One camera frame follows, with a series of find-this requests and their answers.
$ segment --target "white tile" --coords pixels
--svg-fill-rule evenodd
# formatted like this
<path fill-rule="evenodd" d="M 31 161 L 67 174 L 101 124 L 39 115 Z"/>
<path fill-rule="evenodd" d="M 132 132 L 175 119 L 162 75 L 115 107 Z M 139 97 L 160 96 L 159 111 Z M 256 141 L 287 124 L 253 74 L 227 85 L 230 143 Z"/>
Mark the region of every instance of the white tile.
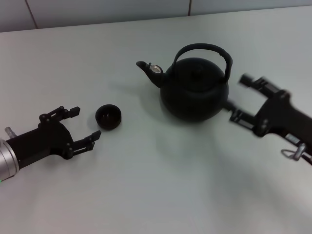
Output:
<path fill-rule="evenodd" d="M 189 0 L 28 0 L 39 28 L 186 16 Z"/>
<path fill-rule="evenodd" d="M 0 32 L 35 29 L 25 0 L 0 0 Z"/>
<path fill-rule="evenodd" d="M 191 15 L 312 5 L 312 0 L 193 0 Z"/>

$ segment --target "black kettle lid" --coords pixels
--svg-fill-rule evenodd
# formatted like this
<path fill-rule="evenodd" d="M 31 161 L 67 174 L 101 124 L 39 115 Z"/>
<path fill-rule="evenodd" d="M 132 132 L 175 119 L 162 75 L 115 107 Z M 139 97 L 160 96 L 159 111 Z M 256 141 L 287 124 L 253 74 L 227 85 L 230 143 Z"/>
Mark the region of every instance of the black kettle lid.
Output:
<path fill-rule="evenodd" d="M 185 58 L 176 63 L 176 80 L 187 90 L 204 92 L 224 83 L 223 71 L 203 58 Z"/>

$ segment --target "kettle spout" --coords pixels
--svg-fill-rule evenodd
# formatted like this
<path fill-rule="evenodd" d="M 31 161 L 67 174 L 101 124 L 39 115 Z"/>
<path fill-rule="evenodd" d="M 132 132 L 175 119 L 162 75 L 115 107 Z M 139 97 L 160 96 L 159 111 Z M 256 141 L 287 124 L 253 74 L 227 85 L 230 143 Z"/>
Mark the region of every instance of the kettle spout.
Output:
<path fill-rule="evenodd" d="M 161 88 L 164 82 L 164 73 L 162 69 L 157 65 L 147 64 L 146 62 L 139 61 L 136 62 L 136 65 L 145 72 L 147 77 L 151 82 L 156 85 L 158 88 Z"/>

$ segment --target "metal cylinder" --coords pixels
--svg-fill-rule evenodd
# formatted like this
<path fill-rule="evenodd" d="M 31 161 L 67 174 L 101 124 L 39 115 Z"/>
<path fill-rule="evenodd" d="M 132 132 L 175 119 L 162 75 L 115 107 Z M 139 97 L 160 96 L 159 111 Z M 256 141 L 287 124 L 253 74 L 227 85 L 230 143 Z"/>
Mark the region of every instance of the metal cylinder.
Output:
<path fill-rule="evenodd" d="M 19 172 L 20 167 L 10 145 L 0 139 L 0 181 L 14 176 Z"/>
<path fill-rule="evenodd" d="M 10 127 L 6 127 L 4 130 L 8 134 L 10 139 L 17 137 L 17 135 L 13 132 L 13 130 Z"/>

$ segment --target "black kettle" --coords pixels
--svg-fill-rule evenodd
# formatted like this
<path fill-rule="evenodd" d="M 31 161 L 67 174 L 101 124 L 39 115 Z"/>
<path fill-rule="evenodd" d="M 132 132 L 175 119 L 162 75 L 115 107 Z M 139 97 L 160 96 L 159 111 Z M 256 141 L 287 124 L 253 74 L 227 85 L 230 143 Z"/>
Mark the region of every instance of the black kettle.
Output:
<path fill-rule="evenodd" d="M 203 58 L 177 59 L 187 51 L 212 50 L 226 61 L 225 73 Z M 172 66 L 163 73 L 157 65 L 143 61 L 136 63 L 151 82 L 160 88 L 162 102 L 176 117 L 186 121 L 203 121 L 216 115 L 228 99 L 228 80 L 232 58 L 222 48 L 205 43 L 187 45 L 177 55 Z"/>

